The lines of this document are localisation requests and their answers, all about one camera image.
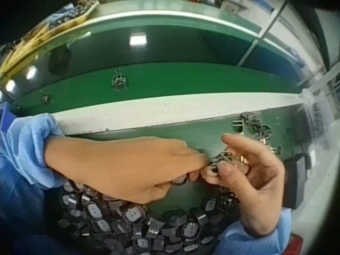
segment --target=hand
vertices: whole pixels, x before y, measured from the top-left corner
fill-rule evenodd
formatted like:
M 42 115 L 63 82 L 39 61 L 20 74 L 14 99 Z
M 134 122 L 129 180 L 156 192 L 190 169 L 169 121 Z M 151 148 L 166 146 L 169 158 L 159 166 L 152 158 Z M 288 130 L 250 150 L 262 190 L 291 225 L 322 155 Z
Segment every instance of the hand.
M 267 235 L 275 229 L 281 215 L 283 163 L 263 143 L 243 135 L 223 134 L 222 141 L 250 162 L 249 172 L 245 174 L 234 163 L 222 161 L 218 165 L 219 176 L 209 168 L 201 174 L 208 183 L 228 187 L 238 196 L 241 222 L 249 232 Z
M 207 157 L 175 139 L 143 137 L 98 142 L 52 137 L 48 166 L 113 198 L 145 204 L 163 198 L 170 181 L 207 165 Z

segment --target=blue uniform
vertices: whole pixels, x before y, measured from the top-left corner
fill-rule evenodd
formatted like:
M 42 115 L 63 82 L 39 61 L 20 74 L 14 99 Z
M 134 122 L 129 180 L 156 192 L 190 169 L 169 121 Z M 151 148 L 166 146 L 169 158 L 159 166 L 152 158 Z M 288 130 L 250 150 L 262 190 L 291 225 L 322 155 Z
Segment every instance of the blue uniform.
M 0 231 L 14 254 L 71 254 L 44 233 L 45 191 L 64 183 L 44 160 L 45 140 L 63 135 L 51 115 L 16 119 L 8 132 L 0 133 Z M 291 212 L 283 209 L 276 229 L 254 239 L 236 221 L 219 237 L 215 255 L 275 255 L 284 251 L 291 232 Z

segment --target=red object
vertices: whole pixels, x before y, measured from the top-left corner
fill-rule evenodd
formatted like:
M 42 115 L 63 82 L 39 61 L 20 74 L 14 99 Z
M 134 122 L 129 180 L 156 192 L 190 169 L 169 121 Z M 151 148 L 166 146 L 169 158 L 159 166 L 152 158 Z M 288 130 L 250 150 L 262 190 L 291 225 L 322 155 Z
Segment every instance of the red object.
M 302 249 L 303 239 L 302 237 L 291 234 L 286 250 L 283 255 L 299 255 Z

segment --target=fingernail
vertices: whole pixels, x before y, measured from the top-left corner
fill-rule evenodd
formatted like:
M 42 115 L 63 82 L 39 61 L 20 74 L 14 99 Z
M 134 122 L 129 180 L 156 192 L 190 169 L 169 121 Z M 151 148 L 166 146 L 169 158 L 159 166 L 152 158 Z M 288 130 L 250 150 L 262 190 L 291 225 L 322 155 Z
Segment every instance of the fingernail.
M 230 164 L 228 164 L 226 161 L 219 162 L 217 165 L 217 168 L 220 171 L 220 173 L 225 174 L 225 175 L 230 174 L 232 172 L 232 168 Z

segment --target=worker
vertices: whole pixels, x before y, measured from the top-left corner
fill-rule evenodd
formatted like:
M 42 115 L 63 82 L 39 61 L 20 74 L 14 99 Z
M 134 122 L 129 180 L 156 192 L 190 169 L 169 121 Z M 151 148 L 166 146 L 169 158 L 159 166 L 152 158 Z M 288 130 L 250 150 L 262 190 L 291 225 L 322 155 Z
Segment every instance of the worker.
M 247 137 L 223 134 L 222 141 L 250 161 L 247 175 L 224 161 L 218 165 L 219 175 L 214 175 L 207 156 L 181 140 L 92 141 L 65 137 L 49 114 L 15 119 L 0 136 L 2 254 L 80 254 L 44 231 L 44 195 L 66 179 L 114 198 L 147 203 L 163 198 L 170 181 L 186 173 L 191 180 L 200 173 L 210 184 L 229 187 L 240 200 L 241 218 L 219 237 L 214 254 L 283 252 L 291 212 L 282 208 L 282 162 L 262 143 Z

